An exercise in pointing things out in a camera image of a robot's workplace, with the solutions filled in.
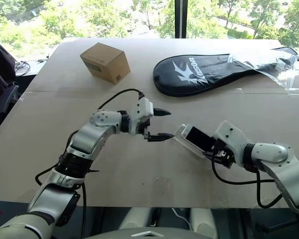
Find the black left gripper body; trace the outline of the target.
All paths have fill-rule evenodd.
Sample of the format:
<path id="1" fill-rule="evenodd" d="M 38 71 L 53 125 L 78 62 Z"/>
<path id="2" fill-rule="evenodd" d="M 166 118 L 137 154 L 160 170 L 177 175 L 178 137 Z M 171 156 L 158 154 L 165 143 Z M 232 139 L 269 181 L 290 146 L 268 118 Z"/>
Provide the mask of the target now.
<path id="1" fill-rule="evenodd" d="M 147 141 L 153 141 L 153 137 L 151 136 L 148 127 L 150 126 L 150 119 L 145 120 L 144 122 L 139 123 L 138 125 L 138 134 L 144 136 L 144 139 Z"/>

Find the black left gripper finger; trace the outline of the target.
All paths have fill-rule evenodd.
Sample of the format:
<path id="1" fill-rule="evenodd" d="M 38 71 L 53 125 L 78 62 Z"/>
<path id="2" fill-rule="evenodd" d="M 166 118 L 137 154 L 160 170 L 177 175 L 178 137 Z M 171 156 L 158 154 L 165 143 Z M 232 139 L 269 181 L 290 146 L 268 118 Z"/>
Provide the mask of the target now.
<path id="1" fill-rule="evenodd" d="M 153 115 L 156 117 L 162 117 L 162 116 L 171 115 L 171 112 L 160 108 L 154 108 Z"/>
<path id="2" fill-rule="evenodd" d="M 158 133 L 156 135 L 149 134 L 149 142 L 161 142 L 174 137 L 171 133 Z"/>

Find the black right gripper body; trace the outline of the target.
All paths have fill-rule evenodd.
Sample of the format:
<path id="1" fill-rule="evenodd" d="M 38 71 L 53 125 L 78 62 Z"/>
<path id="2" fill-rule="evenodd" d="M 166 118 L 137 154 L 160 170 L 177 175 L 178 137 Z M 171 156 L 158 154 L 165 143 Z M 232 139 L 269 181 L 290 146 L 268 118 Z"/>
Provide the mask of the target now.
<path id="1" fill-rule="evenodd" d="M 232 164 L 235 163 L 234 153 L 226 146 L 225 142 L 220 139 L 215 141 L 211 148 L 211 153 L 214 162 L 226 168 L 231 168 Z"/>

